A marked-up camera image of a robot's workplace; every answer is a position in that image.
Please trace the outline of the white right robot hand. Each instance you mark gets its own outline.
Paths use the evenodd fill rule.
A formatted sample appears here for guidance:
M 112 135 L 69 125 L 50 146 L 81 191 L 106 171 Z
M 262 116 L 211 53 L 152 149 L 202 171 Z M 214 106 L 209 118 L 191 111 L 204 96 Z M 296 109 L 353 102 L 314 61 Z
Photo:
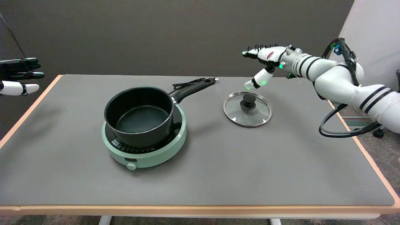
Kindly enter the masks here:
M 255 45 L 255 47 L 248 47 L 246 51 L 242 52 L 243 57 L 256 59 L 265 65 L 250 81 L 244 84 L 246 90 L 258 89 L 267 84 L 273 77 L 275 68 L 280 66 L 280 59 L 285 50 L 286 47 L 278 45 Z

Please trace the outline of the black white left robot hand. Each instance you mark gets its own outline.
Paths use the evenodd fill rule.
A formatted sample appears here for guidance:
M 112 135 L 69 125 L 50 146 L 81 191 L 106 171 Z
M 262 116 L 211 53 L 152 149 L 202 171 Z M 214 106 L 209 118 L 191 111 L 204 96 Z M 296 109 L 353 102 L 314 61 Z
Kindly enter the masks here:
M 21 83 L 25 80 L 38 80 L 45 77 L 39 60 L 35 57 L 0 61 L 0 95 L 26 96 L 39 90 L 36 83 Z

